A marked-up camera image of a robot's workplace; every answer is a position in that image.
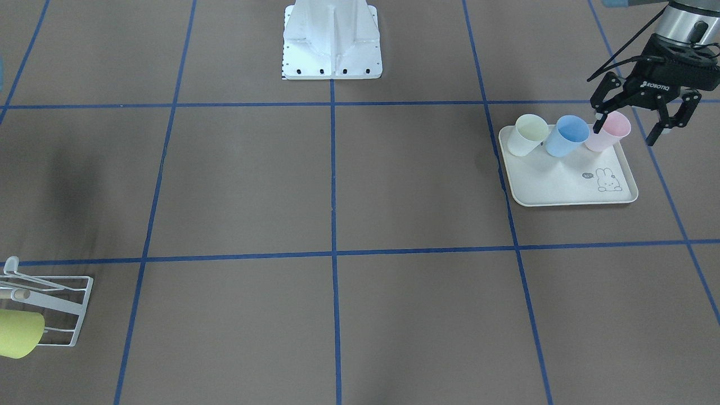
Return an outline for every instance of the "white mounting plate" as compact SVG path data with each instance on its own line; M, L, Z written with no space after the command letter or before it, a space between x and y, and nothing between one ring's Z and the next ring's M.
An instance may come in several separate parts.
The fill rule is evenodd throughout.
M368 6L377 27L377 8ZM284 26L294 6L285 9ZM378 79L382 75L380 41L356 42L338 55L333 71L332 56L317 52L307 41L285 40L282 53L283 80Z
M562 158L538 146L528 156L517 157L507 151L512 129L504 127L498 139L510 191L518 204L544 207L627 204L637 200L637 184L620 143L599 153L580 145Z

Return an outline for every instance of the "blue cup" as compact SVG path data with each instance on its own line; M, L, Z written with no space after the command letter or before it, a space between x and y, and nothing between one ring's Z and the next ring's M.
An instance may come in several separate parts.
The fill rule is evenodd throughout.
M589 136L590 129L582 118L564 115L545 140L545 150L556 158L562 158L582 145Z

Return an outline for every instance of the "white plastic bracket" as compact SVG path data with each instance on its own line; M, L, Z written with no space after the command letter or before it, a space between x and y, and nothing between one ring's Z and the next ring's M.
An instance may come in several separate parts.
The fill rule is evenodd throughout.
M377 9L365 0L297 0L285 9L283 79L377 79Z
M80 328L85 320L90 290L92 290L92 277L88 276L31 276L17 270L20 260L13 256L5 261L4 275L0 276L0 298L10 298L19 303L30 304L42 308L52 309L77 315L78 320L72 329L58 329L49 326L46 331L66 332L70 335L68 344L39 344L38 346L68 346L72 347L78 341ZM56 283L54 280L83 281L81 288L70 288ZM56 295L81 294L81 302L68 301Z

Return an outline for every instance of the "tray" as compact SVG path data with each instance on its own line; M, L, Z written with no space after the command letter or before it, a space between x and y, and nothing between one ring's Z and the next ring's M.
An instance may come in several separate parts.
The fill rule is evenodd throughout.
M500 150L513 199L525 207L628 204L638 189L620 143L602 152L584 145L556 158L540 145L528 156L506 151L513 127L500 130Z

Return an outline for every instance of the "white tray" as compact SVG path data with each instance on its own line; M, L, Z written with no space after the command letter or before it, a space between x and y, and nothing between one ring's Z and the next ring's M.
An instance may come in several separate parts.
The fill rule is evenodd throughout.
M599 153L580 145L562 158L551 156L540 145L520 158L506 150L512 129L504 127L498 138L510 191L518 204L544 207L627 204L637 200L637 184L620 143Z

